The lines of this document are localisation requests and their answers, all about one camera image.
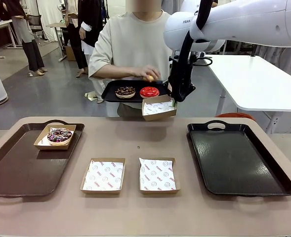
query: brown box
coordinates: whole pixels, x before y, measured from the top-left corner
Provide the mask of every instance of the brown box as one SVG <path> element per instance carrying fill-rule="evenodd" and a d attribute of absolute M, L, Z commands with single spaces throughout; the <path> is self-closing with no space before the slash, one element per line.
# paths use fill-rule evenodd
<path fill-rule="evenodd" d="M 73 135 L 71 136 L 71 140 L 68 144 L 66 145 L 62 145 L 62 146 L 39 146 L 38 143 L 39 141 L 41 141 L 51 130 L 51 128 L 66 128 L 68 130 L 70 130 L 71 132 L 73 132 Z M 36 148 L 38 148 L 39 150 L 67 150 L 72 138 L 74 136 L 74 132 L 76 129 L 76 125 L 47 125 L 43 131 L 41 132 L 41 134 L 38 136 L 38 138 L 36 139 L 35 143 L 33 144 Z"/>
<path fill-rule="evenodd" d="M 169 97 L 168 95 L 161 95 L 158 97 L 144 99 L 142 103 L 142 114 L 144 111 L 145 103 L 147 104 L 163 103 L 163 102 L 168 102 L 170 100 L 171 100 L 171 97 Z M 177 113 L 177 103 L 175 104 L 175 109 L 173 111 L 163 112 L 163 113 L 154 114 L 154 115 L 143 115 L 143 117 L 146 121 L 154 121 L 154 120 L 159 120 L 159 119 L 175 116 L 176 113 Z"/>
<path fill-rule="evenodd" d="M 74 52 L 72 50 L 72 47 L 65 46 L 65 50 L 66 50 L 67 60 L 68 61 L 76 61 L 76 58 L 75 58 Z"/>
<path fill-rule="evenodd" d="M 92 191 L 89 191 L 89 190 L 83 190 L 83 186 L 84 186 L 84 182 L 85 182 L 85 179 L 86 179 L 86 175 L 88 173 L 88 169 L 89 169 L 89 166 L 90 166 L 90 163 L 92 161 L 95 161 L 95 162 L 120 162 L 120 163 L 123 163 L 124 164 L 124 167 L 123 167 L 123 170 L 122 170 L 122 177 L 121 177 L 121 185 L 120 185 L 120 189 L 119 190 L 115 190 L 115 191 L 96 191 L 96 190 L 92 190 Z M 124 175 L 125 175 L 125 158 L 93 158 L 90 160 L 88 166 L 87 166 L 87 169 L 86 169 L 86 172 L 84 174 L 84 177 L 83 177 L 83 180 L 82 180 L 82 183 L 81 183 L 81 191 L 85 194 L 119 194 L 121 189 L 122 189 L 122 185 L 124 183 Z"/>
<path fill-rule="evenodd" d="M 143 194 L 175 194 L 180 190 L 179 175 L 178 175 L 178 171 L 177 171 L 177 165 L 176 165 L 175 158 L 144 158 L 144 159 L 170 160 L 170 161 L 172 161 L 173 162 L 173 174 L 174 174 L 176 189 L 175 190 L 170 190 L 170 191 L 145 191 L 145 190 L 141 190 L 141 180 L 140 180 L 140 175 L 139 175 L 139 183 L 140 183 L 140 191 L 141 191 L 141 193 L 143 193 Z"/>

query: person's hand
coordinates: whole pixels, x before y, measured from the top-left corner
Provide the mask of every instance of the person's hand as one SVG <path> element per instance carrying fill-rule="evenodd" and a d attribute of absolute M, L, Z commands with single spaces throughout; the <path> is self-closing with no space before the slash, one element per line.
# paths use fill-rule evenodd
<path fill-rule="evenodd" d="M 152 82 L 161 77 L 160 72 L 153 66 L 145 66 L 143 68 L 133 68 L 131 72 L 134 77 L 143 77 L 146 81 Z"/>
<path fill-rule="evenodd" d="M 68 16 L 65 16 L 65 25 L 66 27 L 70 25 L 70 19 L 68 19 Z"/>
<path fill-rule="evenodd" d="M 86 38 L 86 30 L 84 30 L 83 27 L 80 28 L 80 36 L 81 40 L 84 40 Z"/>
<path fill-rule="evenodd" d="M 17 19 L 25 19 L 24 16 L 14 16 Z"/>

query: t-shirt sleeve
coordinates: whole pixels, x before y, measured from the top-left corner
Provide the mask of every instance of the t-shirt sleeve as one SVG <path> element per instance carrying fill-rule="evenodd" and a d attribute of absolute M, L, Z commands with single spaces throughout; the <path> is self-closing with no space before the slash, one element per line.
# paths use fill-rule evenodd
<path fill-rule="evenodd" d="M 104 29 L 100 32 L 98 41 L 95 44 L 95 50 L 92 53 L 89 62 L 89 77 L 94 75 L 99 69 L 107 64 L 111 64 L 113 59 L 111 45 L 111 20 L 107 22 Z"/>

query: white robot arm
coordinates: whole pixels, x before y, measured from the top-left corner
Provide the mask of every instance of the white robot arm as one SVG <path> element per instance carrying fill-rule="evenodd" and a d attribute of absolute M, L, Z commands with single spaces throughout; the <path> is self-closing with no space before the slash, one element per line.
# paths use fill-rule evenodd
<path fill-rule="evenodd" d="M 201 43 L 235 40 L 291 47 L 291 0 L 237 0 L 212 9 L 212 0 L 201 0 L 199 10 L 193 2 L 197 0 L 184 1 L 182 9 L 187 11 L 173 14 L 164 32 L 167 46 L 180 51 L 169 78 L 176 101 L 183 101 L 195 89 L 188 78 L 194 60 L 190 52 L 203 51 Z M 218 50 L 219 45 L 208 51 Z"/>

